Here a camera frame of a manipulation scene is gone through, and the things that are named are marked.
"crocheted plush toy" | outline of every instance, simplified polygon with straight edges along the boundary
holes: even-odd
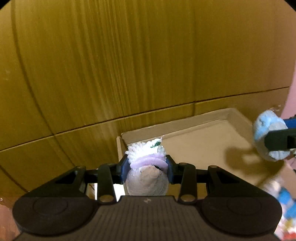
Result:
[[[168,164],[161,139],[137,142],[128,146],[128,172],[126,187],[132,196],[162,196],[168,190]]]
[[[260,156],[268,161],[278,161],[290,155],[290,151],[269,151],[264,145],[264,138],[269,131],[287,129],[283,119],[273,111],[261,113],[253,125],[255,147]]]

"metal screw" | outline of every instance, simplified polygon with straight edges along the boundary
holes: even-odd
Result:
[[[183,202],[193,202],[195,200],[195,197],[191,194],[184,194],[181,196],[181,200]]]
[[[144,202],[148,204],[149,202],[151,202],[151,199],[150,199],[150,198],[146,198],[146,199],[144,200]]]
[[[99,197],[99,200],[101,202],[106,202],[107,203],[107,202],[112,202],[114,200],[114,197],[111,196],[111,195],[103,195],[103,196]]]

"white crocheted toy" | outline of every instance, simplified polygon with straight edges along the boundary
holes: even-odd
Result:
[[[128,146],[128,172],[126,187],[132,196],[162,196],[168,190],[168,164],[161,139],[137,142]]]

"pink wall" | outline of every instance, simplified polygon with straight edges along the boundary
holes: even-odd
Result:
[[[293,82],[289,90],[286,105],[281,114],[282,119],[290,118],[296,114],[296,67],[294,68]]]
[[[0,205],[0,241],[12,241],[19,233],[11,210]]]

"brown cardboard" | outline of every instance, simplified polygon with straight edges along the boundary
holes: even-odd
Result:
[[[218,165],[257,186],[280,171],[291,176],[283,161],[270,162],[259,157],[252,146],[252,123],[234,108],[122,133],[117,138],[119,157],[126,145],[157,137],[162,137],[162,145],[176,163],[188,162],[198,169]]]
[[[289,165],[284,165],[278,175],[284,180],[284,187],[290,192],[293,198],[296,198],[296,174]]]

